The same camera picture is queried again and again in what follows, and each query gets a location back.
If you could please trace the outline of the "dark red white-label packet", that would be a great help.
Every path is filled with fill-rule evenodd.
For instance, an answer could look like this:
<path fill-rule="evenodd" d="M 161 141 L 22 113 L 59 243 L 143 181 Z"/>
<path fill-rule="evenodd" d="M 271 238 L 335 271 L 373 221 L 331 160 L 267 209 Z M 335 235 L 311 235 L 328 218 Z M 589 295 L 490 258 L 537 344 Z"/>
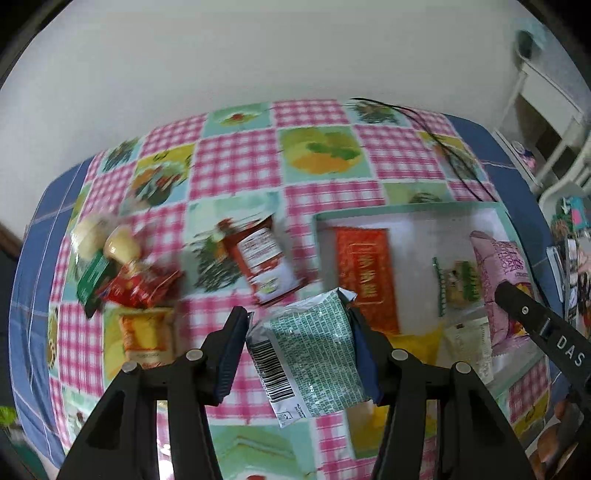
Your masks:
<path fill-rule="evenodd" d="M 256 304 L 272 304 L 304 286 L 273 232 L 273 216 L 225 235 L 222 244 L 252 288 Z"/>

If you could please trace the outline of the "green cow cookie packet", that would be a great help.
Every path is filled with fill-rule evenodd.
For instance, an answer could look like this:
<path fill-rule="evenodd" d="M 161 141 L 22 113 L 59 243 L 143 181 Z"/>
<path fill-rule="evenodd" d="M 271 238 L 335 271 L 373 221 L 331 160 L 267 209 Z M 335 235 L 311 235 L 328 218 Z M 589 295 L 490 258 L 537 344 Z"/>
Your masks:
<path fill-rule="evenodd" d="M 438 282 L 438 316 L 444 318 L 449 309 L 463 310 L 482 301 L 480 275 L 475 262 L 455 261 L 443 268 L 434 257 L 432 264 Z"/>

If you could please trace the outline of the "blue bed sheet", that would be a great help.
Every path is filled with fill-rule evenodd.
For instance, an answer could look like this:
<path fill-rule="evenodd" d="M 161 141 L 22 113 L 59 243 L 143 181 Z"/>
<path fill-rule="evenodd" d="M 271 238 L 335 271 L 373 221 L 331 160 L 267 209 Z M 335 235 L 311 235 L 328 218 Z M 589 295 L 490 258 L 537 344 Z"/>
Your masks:
<path fill-rule="evenodd" d="M 549 227 L 497 139 L 452 115 L 365 108 L 287 101 L 192 116 L 104 150 L 47 187 L 25 236 L 9 315 L 16 409 L 44 456 L 60 465 L 69 446 L 66 391 L 94 396 L 108 379 L 101 334 L 77 303 L 69 240 L 94 211 L 129 220 L 148 252 L 166 260 L 187 242 L 188 211 L 200 201 L 240 193 L 276 199 L 297 263 L 311 272 L 315 213 L 499 199 L 545 297 L 561 308 L 546 254 Z"/>

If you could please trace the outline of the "green white snack bag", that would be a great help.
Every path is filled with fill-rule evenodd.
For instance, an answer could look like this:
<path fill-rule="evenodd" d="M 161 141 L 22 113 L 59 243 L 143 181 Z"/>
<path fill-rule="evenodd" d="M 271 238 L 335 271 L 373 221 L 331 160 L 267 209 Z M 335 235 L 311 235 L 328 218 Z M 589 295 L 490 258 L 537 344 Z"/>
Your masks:
<path fill-rule="evenodd" d="M 335 288 L 250 326 L 246 348 L 281 428 L 369 399 L 346 310 L 355 299 L 355 292 Z"/>

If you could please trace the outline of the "white teal-rimmed box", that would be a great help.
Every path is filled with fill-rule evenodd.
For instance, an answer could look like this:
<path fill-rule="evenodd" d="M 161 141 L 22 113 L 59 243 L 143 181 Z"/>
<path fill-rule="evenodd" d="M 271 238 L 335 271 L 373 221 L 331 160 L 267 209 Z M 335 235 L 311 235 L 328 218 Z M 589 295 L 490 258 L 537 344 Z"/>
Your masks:
<path fill-rule="evenodd" d="M 481 231 L 499 241 L 522 245 L 510 215 L 501 203 L 448 202 L 353 208 L 325 211 L 311 217 L 312 238 L 318 254 L 322 288 L 339 286 L 335 227 L 389 231 L 399 327 L 405 335 L 422 335 L 484 316 L 479 303 L 464 310 L 449 308 L 438 316 L 439 282 L 433 260 L 443 269 L 459 260 L 475 259 L 470 234 Z"/>

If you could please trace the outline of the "purple snack bag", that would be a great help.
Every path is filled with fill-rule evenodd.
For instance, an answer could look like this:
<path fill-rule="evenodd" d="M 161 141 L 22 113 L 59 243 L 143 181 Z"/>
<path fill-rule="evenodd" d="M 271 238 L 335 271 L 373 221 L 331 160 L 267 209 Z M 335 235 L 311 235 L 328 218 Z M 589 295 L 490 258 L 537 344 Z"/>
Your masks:
<path fill-rule="evenodd" d="M 473 231 L 470 240 L 489 320 L 492 347 L 498 351 L 513 348 L 522 342 L 526 332 L 518 321 L 497 305 L 495 292 L 501 283 L 507 281 L 530 297 L 534 296 L 526 260 L 515 242 L 497 240 L 481 231 Z"/>

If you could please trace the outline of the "red crinkled snack packet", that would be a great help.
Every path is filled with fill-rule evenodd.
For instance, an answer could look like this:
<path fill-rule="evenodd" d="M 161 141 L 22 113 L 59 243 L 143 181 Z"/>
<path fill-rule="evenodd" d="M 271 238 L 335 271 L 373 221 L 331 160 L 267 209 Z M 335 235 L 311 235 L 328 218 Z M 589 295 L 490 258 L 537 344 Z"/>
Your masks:
<path fill-rule="evenodd" d="M 98 290 L 101 299 L 132 309 L 150 309 L 177 298 L 183 272 L 140 261 L 122 266 L 116 276 Z"/>

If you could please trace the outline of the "pink checkered tablecloth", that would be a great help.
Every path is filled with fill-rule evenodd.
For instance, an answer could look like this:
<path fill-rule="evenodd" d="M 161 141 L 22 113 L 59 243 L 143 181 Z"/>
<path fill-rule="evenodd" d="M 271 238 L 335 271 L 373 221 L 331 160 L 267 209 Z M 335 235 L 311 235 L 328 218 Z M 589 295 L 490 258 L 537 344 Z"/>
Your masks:
<path fill-rule="evenodd" d="M 213 234 L 224 219 L 273 216 L 307 278 L 321 287 L 311 220 L 322 212 L 413 203 L 499 199 L 535 274 L 547 274 L 549 230 L 526 182 L 497 139 L 471 121 L 367 101 L 250 104 L 186 118 L 97 154 L 49 188 L 65 194 L 46 261 L 47 399 L 68 449 L 123 360 L 109 312 L 86 317 L 75 297 L 71 230 L 93 212 L 129 225 L 151 261 L 184 271 L 178 340 L 200 342 L 249 285 Z"/>

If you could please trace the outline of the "red gold snack packet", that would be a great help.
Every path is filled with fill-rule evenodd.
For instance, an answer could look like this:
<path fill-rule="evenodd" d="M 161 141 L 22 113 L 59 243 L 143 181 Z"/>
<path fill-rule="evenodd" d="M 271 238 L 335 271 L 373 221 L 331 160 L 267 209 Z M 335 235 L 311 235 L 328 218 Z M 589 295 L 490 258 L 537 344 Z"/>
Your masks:
<path fill-rule="evenodd" d="M 335 227 L 339 287 L 356 293 L 353 301 L 370 328 L 400 333 L 389 231 Z"/>

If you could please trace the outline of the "white round bun packet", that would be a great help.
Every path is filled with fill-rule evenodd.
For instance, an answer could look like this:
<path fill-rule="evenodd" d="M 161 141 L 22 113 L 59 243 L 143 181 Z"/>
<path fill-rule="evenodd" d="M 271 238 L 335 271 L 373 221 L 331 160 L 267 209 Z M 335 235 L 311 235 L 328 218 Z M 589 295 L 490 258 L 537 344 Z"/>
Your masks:
<path fill-rule="evenodd" d="M 101 251 L 106 239 L 117 226 L 110 213 L 90 213 L 80 220 L 70 233 L 70 242 L 79 259 L 90 261 Z"/>

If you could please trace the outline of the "yellow pudding cup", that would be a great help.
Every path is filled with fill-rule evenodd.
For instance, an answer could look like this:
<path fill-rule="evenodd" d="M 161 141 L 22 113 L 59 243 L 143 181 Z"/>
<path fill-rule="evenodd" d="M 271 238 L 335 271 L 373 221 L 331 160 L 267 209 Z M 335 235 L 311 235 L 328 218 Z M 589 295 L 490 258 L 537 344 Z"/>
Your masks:
<path fill-rule="evenodd" d="M 138 261 L 141 247 L 127 225 L 117 226 L 105 240 L 103 254 L 121 265 Z"/>

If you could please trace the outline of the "green snack bar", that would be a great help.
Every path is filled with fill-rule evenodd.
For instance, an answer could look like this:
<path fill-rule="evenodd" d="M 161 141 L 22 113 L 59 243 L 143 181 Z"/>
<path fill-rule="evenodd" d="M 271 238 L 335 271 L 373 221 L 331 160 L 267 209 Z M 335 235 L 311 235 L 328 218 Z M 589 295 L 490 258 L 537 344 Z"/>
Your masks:
<path fill-rule="evenodd" d="M 76 287 L 76 297 L 87 319 L 101 308 L 105 289 L 118 272 L 115 262 L 98 251 L 86 265 Z"/>

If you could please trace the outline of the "white cream snack packet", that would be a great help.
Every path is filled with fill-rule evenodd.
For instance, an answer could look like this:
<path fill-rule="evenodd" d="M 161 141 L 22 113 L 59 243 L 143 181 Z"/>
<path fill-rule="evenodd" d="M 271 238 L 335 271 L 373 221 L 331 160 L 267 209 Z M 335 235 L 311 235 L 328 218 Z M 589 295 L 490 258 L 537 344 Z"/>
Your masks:
<path fill-rule="evenodd" d="M 491 333 L 487 317 L 460 322 L 445 330 L 452 359 L 472 366 L 485 385 L 494 380 Z"/>

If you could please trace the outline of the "orange yellow snack bag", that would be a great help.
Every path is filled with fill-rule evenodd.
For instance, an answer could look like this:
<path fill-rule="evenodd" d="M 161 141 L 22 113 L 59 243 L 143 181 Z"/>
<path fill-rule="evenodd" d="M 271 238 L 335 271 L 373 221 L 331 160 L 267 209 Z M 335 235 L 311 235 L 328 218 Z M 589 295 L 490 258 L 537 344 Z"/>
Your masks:
<path fill-rule="evenodd" d="M 175 359 L 173 323 L 174 310 L 168 307 L 119 312 L 126 360 L 143 369 L 171 364 Z"/>

